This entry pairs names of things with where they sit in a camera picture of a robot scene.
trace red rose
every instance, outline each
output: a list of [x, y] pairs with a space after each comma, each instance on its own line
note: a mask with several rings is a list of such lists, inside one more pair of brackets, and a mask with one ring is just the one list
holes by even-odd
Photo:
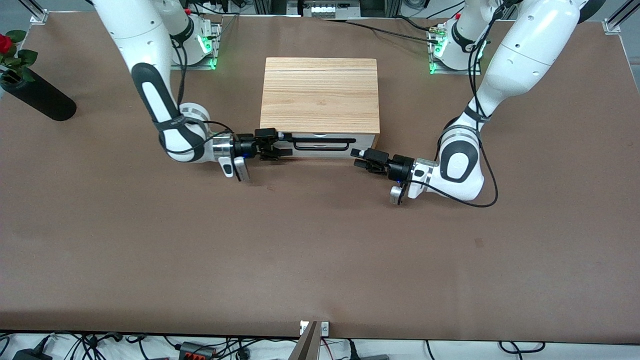
[[0, 54], [6, 54], [11, 49], [13, 42], [10, 37], [6, 37], [4, 35], [0, 35]]

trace drawer handle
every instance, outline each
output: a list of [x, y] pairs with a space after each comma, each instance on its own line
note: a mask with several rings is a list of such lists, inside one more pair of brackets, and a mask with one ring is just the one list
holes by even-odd
[[[293, 143], [293, 147], [298, 151], [347, 151], [349, 145], [355, 143], [354, 138], [289, 138], [284, 139], [286, 142]], [[319, 147], [318, 145], [300, 146], [298, 143], [343, 143], [342, 147]]]

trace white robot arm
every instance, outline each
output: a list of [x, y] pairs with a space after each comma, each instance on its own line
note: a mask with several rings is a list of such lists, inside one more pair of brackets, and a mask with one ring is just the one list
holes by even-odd
[[288, 155], [273, 147], [274, 129], [255, 135], [212, 134], [209, 113], [194, 103], [177, 104], [170, 92], [170, 65], [191, 65], [211, 52], [207, 21], [187, 15], [176, 0], [94, 0], [95, 9], [120, 50], [136, 89], [169, 157], [183, 163], [216, 161], [227, 177], [248, 180], [245, 158]]
[[[500, 43], [476, 96], [445, 126], [435, 161], [399, 155], [390, 160], [386, 152], [367, 149], [352, 152], [359, 158], [355, 165], [399, 183], [391, 190], [391, 203], [400, 204], [405, 194], [414, 199], [435, 192], [471, 204], [484, 184], [480, 131], [502, 101], [528, 92], [547, 73], [578, 23], [586, 4], [578, 1], [583, 0], [522, 1], [520, 16]], [[435, 56], [452, 69], [469, 69], [469, 59], [480, 51], [484, 34], [502, 11], [494, 0], [467, 0], [459, 20], [438, 26], [446, 34]]]

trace black vase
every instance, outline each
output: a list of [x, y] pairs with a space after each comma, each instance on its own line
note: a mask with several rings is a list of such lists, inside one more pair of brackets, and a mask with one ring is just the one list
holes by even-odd
[[[64, 121], [74, 116], [76, 103], [72, 99], [69, 99], [33, 70], [25, 68], [24, 71], [29, 72], [35, 81], [26, 81], [24, 78], [15, 84], [0, 81], [0, 86], [9, 94], [55, 121]], [[6, 73], [3, 74], [3, 79], [8, 76]]]

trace brown table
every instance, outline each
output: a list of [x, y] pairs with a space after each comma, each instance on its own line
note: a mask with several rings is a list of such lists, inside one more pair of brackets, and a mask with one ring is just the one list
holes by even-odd
[[[433, 194], [393, 206], [393, 183], [351, 161], [251, 161], [251, 185], [176, 163], [94, 13], [51, 14], [27, 46], [79, 109], [57, 123], [0, 102], [0, 328], [295, 336], [326, 319], [339, 337], [640, 337], [640, 101], [599, 23], [483, 131], [500, 186], [489, 209]], [[466, 77], [429, 75], [423, 44], [248, 17], [217, 70], [189, 72], [185, 100], [251, 131], [268, 56], [376, 58], [391, 153], [431, 157], [471, 97]], [[487, 181], [478, 201], [492, 197]]]

